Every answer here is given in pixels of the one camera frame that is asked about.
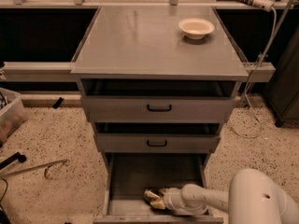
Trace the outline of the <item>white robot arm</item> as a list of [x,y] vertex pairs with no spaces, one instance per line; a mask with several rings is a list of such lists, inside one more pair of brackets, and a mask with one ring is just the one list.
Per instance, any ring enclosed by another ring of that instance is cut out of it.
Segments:
[[187,184],[180,189],[147,189],[144,197],[154,209],[193,216],[213,207],[228,214],[229,224],[299,224],[299,207],[294,199],[256,169],[240,170],[227,191]]

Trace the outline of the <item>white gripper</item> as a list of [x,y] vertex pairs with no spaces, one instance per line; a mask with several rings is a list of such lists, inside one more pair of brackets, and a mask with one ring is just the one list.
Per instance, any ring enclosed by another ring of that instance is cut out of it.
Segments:
[[163,195],[163,199],[152,199],[149,204],[154,209],[164,210],[168,208],[170,210],[179,210],[184,206],[184,202],[181,197],[181,190],[177,188],[161,188],[158,189],[159,195]]

